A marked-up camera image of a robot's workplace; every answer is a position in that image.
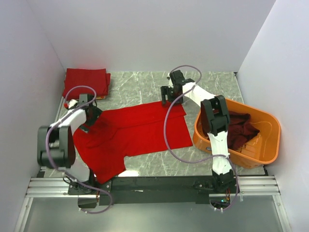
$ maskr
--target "cable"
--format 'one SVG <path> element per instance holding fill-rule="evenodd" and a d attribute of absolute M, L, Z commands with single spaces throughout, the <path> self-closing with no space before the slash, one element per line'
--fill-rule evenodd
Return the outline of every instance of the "cable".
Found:
<path fill-rule="evenodd" d="M 231 204 L 230 204 L 228 207 L 226 207 L 225 209 L 223 209 L 223 210 L 226 210 L 226 209 L 230 208 L 230 207 L 235 203 L 235 200 L 236 200 L 236 198 L 237 198 L 238 191 L 239 191 L 239 183 L 238 183 L 237 171 L 236 171 L 236 168 L 235 168 L 234 164 L 232 163 L 232 161 L 231 161 L 227 156 L 225 156 L 225 155 L 212 155 L 212 156 L 210 156 L 210 157 L 203 158 L 203 159 L 198 160 L 198 161 L 188 161 L 188 160 L 184 160 L 184 159 L 179 158 L 179 157 L 172 151 L 172 149 L 170 148 L 169 143 L 168 143 L 168 139 L 167 139 L 167 135 L 166 135 L 166 127 L 167 127 L 167 122 L 168 122 L 169 113 L 170 113 L 170 111 L 172 110 L 173 105 L 174 105 L 180 98 L 182 98 L 184 95 L 186 95 L 187 93 L 191 92 L 191 91 L 197 86 L 197 83 L 202 79 L 202 72 L 201 72 L 198 68 L 196 68 L 196 67 L 194 67 L 194 66 L 192 66 L 192 65 L 186 65 L 186 64 L 184 64 L 184 65 L 178 66 L 178 67 L 174 68 L 172 71 L 170 71 L 169 73 L 171 73 L 171 72 L 173 72 L 173 71 L 175 71 L 176 69 L 179 69 L 179 68 L 181 68 L 181 67 L 190 67 L 190 68 L 193 68 L 193 69 L 197 70 L 198 73 L 199 73 L 199 78 L 198 78 L 198 80 L 196 81 L 195 85 L 192 86 L 191 89 L 189 89 L 189 90 L 186 91 L 185 93 L 179 95 L 179 96 L 171 103 L 171 105 L 169 106 L 169 109 L 168 109 L 168 111 L 167 111 L 167 113 L 166 113 L 166 116 L 165 116 L 165 119 L 164 119 L 164 127 L 163 127 L 164 141 L 165 141 L 166 147 L 168 148 L 168 150 L 169 150 L 169 152 L 172 154 L 172 156 L 175 157 L 176 159 L 178 159 L 179 161 L 184 162 L 184 163 L 200 163 L 200 162 L 203 162 L 203 161 L 206 161 L 206 160 L 213 159 L 214 157 L 225 157 L 225 158 L 227 158 L 227 160 L 228 160 L 229 163 L 231 164 L 232 170 L 233 170 L 234 173 L 235 173 L 235 178 L 236 178 L 236 194 L 235 194 L 235 197 L 234 197 L 234 199 L 232 200 Z"/>
<path fill-rule="evenodd" d="M 110 204 L 103 210 L 101 211 L 97 211 L 97 212 L 91 212 L 91 211 L 86 211 L 85 209 L 81 209 L 81 211 L 85 212 L 85 213 L 88 213 L 88 214 L 100 214 L 100 213 L 103 213 L 105 211 L 107 211 L 112 205 L 113 205 L 113 198 L 112 198 L 112 195 L 108 192 L 108 191 L 105 191 L 105 190 L 102 190 L 100 188 L 96 188 L 96 187 L 93 187 L 93 186 L 90 186 L 90 185 L 87 185 L 81 181 L 79 181 L 76 177 L 74 177 L 73 175 L 71 175 L 70 173 L 66 172 L 65 170 L 59 170 L 59 167 L 57 167 L 57 165 L 55 164 L 51 154 L 50 154 L 50 149 L 49 149 L 49 136 L 51 134 L 51 132 L 53 131 L 53 129 L 57 128 L 63 121 L 65 121 L 68 117 L 70 117 L 74 112 L 76 112 L 77 110 L 79 109 L 82 109 L 84 106 L 87 106 L 89 104 L 91 104 L 92 102 L 95 101 L 96 97 L 97 97 L 97 93 L 96 91 L 89 87 L 89 86 L 76 86 L 72 89 L 69 90 L 69 92 L 66 94 L 66 97 L 65 97 L 65 102 L 67 103 L 67 98 L 69 96 L 69 94 L 72 92 L 72 90 L 76 89 L 76 88 L 88 88 L 90 90 L 93 91 L 94 93 L 94 97 L 91 101 L 89 102 L 86 102 L 85 104 L 82 104 L 80 106 L 78 106 L 77 108 L 73 109 L 70 113 L 68 113 L 64 118 L 62 118 L 59 122 L 57 122 L 55 125 L 53 125 L 48 131 L 47 131 L 47 135 L 46 135 L 46 139 L 45 139 L 45 147 L 46 147 L 46 153 L 47 153 L 47 156 L 48 156 L 48 160 L 49 160 L 49 163 L 52 165 L 52 167 L 59 171 L 59 172 L 63 172 L 65 175 L 67 175 L 69 178 L 73 179 L 75 182 L 77 182 L 78 184 L 80 184 L 81 186 L 84 186 L 85 188 L 88 188 L 88 189 L 93 189 L 93 190 L 96 190 L 96 191 L 99 191 L 105 195 L 108 195 L 109 198 L 110 198 Z"/>

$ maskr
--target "gray wall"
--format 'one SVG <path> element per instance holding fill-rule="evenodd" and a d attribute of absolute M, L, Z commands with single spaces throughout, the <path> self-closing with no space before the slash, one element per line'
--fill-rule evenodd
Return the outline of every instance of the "gray wall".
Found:
<path fill-rule="evenodd" d="M 25 1 L 0 1 L 0 32 L 0 231 L 10 232 L 38 170 L 37 129 L 55 117 L 64 69 Z"/>
<path fill-rule="evenodd" d="M 65 68 L 238 71 L 275 0 L 28 0 Z"/>
<path fill-rule="evenodd" d="M 238 73 L 245 102 L 281 123 L 279 156 L 267 169 L 295 232 L 309 230 L 308 12 L 307 0 L 277 0 Z"/>

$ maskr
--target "marble tabletop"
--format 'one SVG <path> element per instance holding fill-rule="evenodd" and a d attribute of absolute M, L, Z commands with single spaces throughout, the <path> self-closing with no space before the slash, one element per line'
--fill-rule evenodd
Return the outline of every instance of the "marble tabletop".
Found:
<path fill-rule="evenodd" d="M 184 72 L 185 78 L 197 80 L 197 72 Z M 112 72 L 109 95 L 99 100 L 101 110 L 118 109 L 143 103 L 161 100 L 161 86 L 168 85 L 168 72 Z M 237 79 L 233 72 L 204 72 L 199 85 L 215 95 L 243 103 Z M 185 121 L 191 137 L 194 133 L 194 122 L 199 112 L 199 106 L 184 97 L 183 108 L 186 112 Z M 65 114 L 61 107 L 58 117 Z M 199 160 L 209 156 L 196 147 L 175 149 L 174 152 L 185 160 Z M 173 176 L 173 175 L 211 175 L 212 160 L 197 164 L 187 164 L 176 160 L 168 151 L 155 152 L 135 157 L 125 157 L 127 170 L 137 171 L 139 176 Z M 239 175 L 264 175 L 263 166 L 245 169 L 237 166 Z M 56 177 L 59 173 L 47 170 L 45 177 Z"/>

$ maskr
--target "dark red cloth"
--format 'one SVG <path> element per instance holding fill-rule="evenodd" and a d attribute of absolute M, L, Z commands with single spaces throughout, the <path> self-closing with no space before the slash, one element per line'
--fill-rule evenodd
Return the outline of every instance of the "dark red cloth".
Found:
<path fill-rule="evenodd" d="M 257 136 L 260 130 L 250 124 L 250 114 L 241 114 L 229 111 L 230 124 L 227 133 L 227 146 L 237 150 L 246 142 Z"/>
<path fill-rule="evenodd" d="M 163 137 L 167 110 L 159 101 L 103 111 L 88 133 L 76 130 L 74 144 L 100 183 L 126 169 L 125 156 L 167 150 Z M 169 114 L 167 138 L 172 149 L 192 146 L 185 114 L 181 105 Z"/>
<path fill-rule="evenodd" d="M 89 86 L 96 91 L 98 97 L 107 96 L 110 82 L 111 74 L 106 73 L 105 69 L 67 69 L 62 96 L 65 97 L 75 86 Z M 81 93 L 93 94 L 88 88 L 77 88 L 70 93 L 67 100 L 79 99 Z"/>

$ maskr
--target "orange plastic bin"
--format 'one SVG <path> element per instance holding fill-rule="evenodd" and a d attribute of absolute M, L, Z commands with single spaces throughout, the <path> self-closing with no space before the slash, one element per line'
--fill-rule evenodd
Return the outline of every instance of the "orange plastic bin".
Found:
<path fill-rule="evenodd" d="M 229 111 L 250 114 L 250 123 L 260 130 L 257 136 L 239 150 L 228 150 L 232 162 L 244 168 L 255 168 L 275 161 L 278 156 L 281 132 L 278 120 L 271 114 L 230 99 L 226 99 L 226 104 Z M 194 125 L 193 143 L 198 149 L 211 153 L 211 143 L 202 130 L 200 112 Z"/>

